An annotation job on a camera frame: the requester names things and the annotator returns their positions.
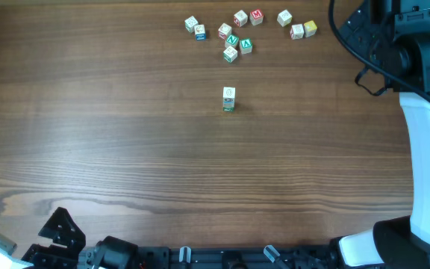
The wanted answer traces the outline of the teal-sided circle block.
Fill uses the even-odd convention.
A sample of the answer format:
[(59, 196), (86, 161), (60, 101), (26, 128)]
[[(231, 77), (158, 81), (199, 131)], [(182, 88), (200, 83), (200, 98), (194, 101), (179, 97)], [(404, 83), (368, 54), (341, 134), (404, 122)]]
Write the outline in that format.
[(223, 98), (224, 99), (234, 99), (236, 93), (235, 87), (224, 87), (223, 88)]

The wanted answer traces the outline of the blue H block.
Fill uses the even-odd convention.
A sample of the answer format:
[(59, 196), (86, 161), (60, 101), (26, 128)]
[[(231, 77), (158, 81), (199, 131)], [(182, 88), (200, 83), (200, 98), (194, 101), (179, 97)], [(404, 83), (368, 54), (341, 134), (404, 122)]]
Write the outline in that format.
[(223, 107), (224, 108), (233, 108), (234, 107), (234, 99), (224, 98), (223, 99)]

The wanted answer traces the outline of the green-sided picture block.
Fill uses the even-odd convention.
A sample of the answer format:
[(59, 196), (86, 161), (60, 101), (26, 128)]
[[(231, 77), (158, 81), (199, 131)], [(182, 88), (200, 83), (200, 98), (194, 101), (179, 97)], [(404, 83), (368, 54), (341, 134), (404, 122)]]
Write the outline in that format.
[(234, 111), (234, 107), (223, 107), (222, 108), (223, 111), (230, 111), (233, 112)]

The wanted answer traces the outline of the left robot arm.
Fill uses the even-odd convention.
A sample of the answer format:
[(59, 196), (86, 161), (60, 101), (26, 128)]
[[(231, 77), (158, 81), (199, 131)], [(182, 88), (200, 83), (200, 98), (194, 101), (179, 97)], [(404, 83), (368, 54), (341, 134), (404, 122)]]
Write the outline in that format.
[(32, 268), (133, 268), (137, 260), (136, 244), (111, 236), (87, 249), (85, 234), (65, 208), (57, 208), (38, 235), (52, 244), (30, 246), (22, 260)]

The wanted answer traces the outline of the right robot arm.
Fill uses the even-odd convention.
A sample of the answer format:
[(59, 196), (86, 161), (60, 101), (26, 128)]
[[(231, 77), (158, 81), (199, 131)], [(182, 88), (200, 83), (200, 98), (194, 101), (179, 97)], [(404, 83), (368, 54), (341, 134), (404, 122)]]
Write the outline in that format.
[(412, 212), (334, 239), (330, 268), (430, 268), (430, 0), (364, 1), (332, 32), (399, 95), (411, 147)]

